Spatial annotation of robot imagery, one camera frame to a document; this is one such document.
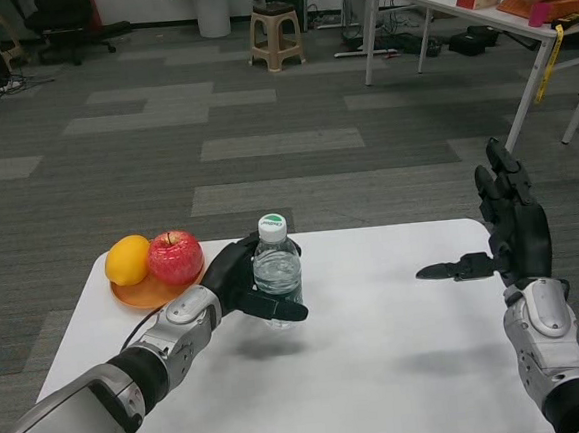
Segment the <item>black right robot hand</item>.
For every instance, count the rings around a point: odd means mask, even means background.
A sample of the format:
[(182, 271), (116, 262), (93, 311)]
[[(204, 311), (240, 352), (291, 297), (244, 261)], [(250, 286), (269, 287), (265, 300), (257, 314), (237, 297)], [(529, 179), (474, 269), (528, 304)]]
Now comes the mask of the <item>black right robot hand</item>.
[(490, 138), (486, 145), (490, 167), (479, 165), (474, 182), (482, 217), (491, 226), (491, 252), (469, 253), (454, 263), (431, 264), (415, 274), (417, 279), (471, 281), (498, 273), (509, 287), (552, 275), (548, 219), (531, 194), (526, 169), (497, 139)]

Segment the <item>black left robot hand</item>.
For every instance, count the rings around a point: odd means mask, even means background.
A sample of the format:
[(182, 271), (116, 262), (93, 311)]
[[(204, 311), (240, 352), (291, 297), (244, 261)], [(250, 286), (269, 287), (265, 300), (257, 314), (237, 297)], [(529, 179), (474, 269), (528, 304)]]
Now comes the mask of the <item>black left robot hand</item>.
[(304, 321), (308, 309), (303, 304), (253, 289), (252, 258), (258, 241), (258, 233), (252, 232), (229, 243), (207, 267), (200, 284), (218, 297), (223, 317), (237, 310), (264, 320)]

